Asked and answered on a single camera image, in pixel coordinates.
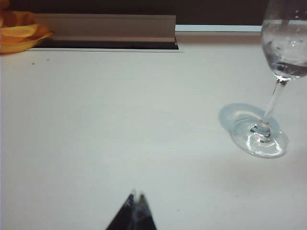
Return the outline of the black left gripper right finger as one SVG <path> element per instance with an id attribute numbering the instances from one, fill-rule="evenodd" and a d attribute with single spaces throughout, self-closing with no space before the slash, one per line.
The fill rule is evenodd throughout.
<path id="1" fill-rule="evenodd" d="M 150 211 L 150 207 L 144 194 L 141 194 L 138 203 L 138 229 L 157 230 Z"/>

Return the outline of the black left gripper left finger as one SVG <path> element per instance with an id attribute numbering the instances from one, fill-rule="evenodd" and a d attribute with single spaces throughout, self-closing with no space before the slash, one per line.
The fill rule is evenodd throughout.
<path id="1" fill-rule="evenodd" d="M 134 194 L 129 194 L 117 214 L 113 217 L 107 230 L 129 230 L 131 226 Z"/>

